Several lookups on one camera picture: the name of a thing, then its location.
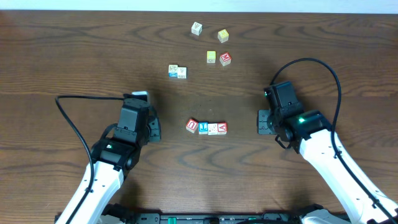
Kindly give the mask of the red U block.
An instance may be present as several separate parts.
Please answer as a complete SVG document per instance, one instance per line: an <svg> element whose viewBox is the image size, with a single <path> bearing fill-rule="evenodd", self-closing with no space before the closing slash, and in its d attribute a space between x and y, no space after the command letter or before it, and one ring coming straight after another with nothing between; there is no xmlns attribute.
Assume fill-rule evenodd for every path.
<svg viewBox="0 0 398 224"><path fill-rule="evenodd" d="M195 133L198 129L198 121L194 120L194 119L189 119L186 123L186 130L191 132L191 133Z"/></svg>

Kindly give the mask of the red A block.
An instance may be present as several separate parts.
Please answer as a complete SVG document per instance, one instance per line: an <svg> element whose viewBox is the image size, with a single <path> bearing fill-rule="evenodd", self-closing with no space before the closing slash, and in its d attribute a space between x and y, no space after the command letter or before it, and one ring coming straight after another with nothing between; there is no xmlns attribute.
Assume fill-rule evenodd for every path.
<svg viewBox="0 0 398 224"><path fill-rule="evenodd" d="M228 125L227 123L217 123L217 134L226 134L228 132Z"/></svg>

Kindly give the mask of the blue J block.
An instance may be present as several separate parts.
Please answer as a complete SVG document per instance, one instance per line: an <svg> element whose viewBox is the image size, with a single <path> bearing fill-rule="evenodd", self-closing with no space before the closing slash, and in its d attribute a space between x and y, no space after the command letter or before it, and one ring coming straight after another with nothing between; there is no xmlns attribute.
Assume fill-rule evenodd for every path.
<svg viewBox="0 0 398 224"><path fill-rule="evenodd" d="M207 122L200 122L198 124L198 133L200 135L208 134L208 123Z"/></svg>

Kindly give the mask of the white block red dots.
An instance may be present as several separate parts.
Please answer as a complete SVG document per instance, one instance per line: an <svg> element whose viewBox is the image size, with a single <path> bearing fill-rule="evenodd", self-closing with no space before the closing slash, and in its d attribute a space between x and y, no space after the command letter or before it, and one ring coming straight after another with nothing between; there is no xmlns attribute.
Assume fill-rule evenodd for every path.
<svg viewBox="0 0 398 224"><path fill-rule="evenodd" d="M217 135L218 128L217 123L208 123L208 135Z"/></svg>

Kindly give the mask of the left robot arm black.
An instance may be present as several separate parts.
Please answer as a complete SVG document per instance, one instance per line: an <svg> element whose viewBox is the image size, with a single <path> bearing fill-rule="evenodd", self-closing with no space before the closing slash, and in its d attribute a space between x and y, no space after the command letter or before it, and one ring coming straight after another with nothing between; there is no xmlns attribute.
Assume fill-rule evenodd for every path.
<svg viewBox="0 0 398 224"><path fill-rule="evenodd" d="M119 121L110 124L89 147L62 106L58 109L81 141L88 156L83 178L57 219L57 223L96 223L128 173L139 162L141 149L161 140L160 121L147 91L135 91L120 98Z"/></svg>

